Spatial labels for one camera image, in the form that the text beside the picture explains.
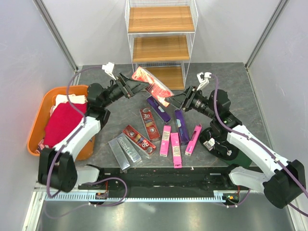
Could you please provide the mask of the purple toothpaste box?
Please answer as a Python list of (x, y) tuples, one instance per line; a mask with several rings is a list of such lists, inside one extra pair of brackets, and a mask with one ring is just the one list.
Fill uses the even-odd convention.
[(153, 96), (149, 96), (146, 100), (165, 124), (168, 124), (171, 121), (170, 115), (162, 108)]
[(179, 134), (179, 140), (181, 145), (187, 145), (190, 141), (189, 133), (186, 127), (186, 122), (183, 116), (183, 112), (179, 109), (174, 111), (176, 119), (176, 128)]

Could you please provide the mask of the large red toothpaste box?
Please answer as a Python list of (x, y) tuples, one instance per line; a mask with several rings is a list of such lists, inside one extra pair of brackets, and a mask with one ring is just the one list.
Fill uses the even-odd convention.
[(132, 79), (148, 83), (149, 86), (146, 88), (146, 91), (164, 107), (169, 106), (166, 98), (173, 96), (173, 92), (149, 71), (139, 66), (132, 75)]

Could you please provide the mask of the red 3D toothpaste box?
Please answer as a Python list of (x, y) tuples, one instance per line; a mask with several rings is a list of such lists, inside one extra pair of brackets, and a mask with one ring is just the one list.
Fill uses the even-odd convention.
[(151, 157), (156, 146), (146, 139), (140, 132), (138, 132), (131, 125), (127, 125), (122, 132), (124, 135), (136, 146), (138, 147), (147, 157)]
[(141, 118), (150, 141), (158, 141), (160, 133), (154, 121), (154, 117), (149, 107), (140, 109)]

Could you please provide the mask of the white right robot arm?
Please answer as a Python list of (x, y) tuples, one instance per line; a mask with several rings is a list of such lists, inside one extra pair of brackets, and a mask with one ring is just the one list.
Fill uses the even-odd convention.
[(200, 133), (199, 142), (229, 165), (228, 172), (220, 177), (223, 188), (247, 187), (263, 193), (280, 209), (300, 194), (308, 193), (304, 165), (298, 160), (289, 161), (257, 139), (230, 112), (231, 101), (226, 91), (215, 89), (205, 97), (191, 86), (166, 101), (183, 111), (194, 109), (212, 119), (210, 126)]

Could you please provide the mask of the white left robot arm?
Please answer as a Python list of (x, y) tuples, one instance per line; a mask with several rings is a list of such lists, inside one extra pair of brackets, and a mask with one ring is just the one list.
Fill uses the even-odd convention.
[(44, 148), (39, 157), (38, 181), (58, 192), (70, 192), (76, 185), (78, 171), (75, 160), (88, 143), (107, 124), (110, 111), (107, 106), (122, 97), (131, 98), (149, 87), (149, 83), (133, 80), (119, 74), (113, 79), (114, 84), (104, 88), (93, 83), (87, 88), (87, 110), (81, 112), (72, 102), (71, 108), (81, 115), (79, 123), (59, 143), (52, 148)]

